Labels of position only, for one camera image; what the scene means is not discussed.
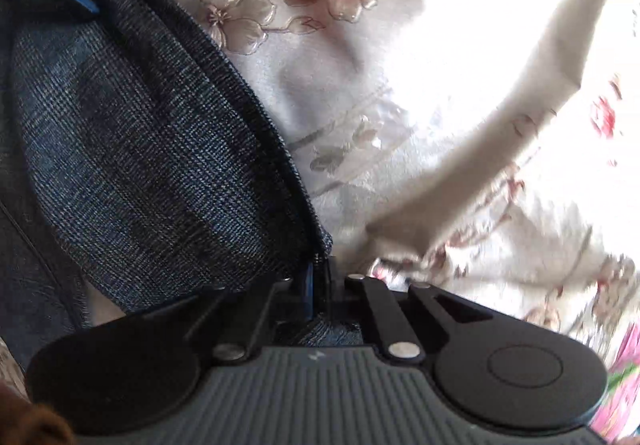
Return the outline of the operator hand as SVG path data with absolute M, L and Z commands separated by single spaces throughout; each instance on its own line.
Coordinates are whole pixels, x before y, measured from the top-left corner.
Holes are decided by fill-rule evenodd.
M 33 404 L 13 387 L 1 384 L 2 445 L 70 445 L 76 439 L 70 425 L 51 408 Z

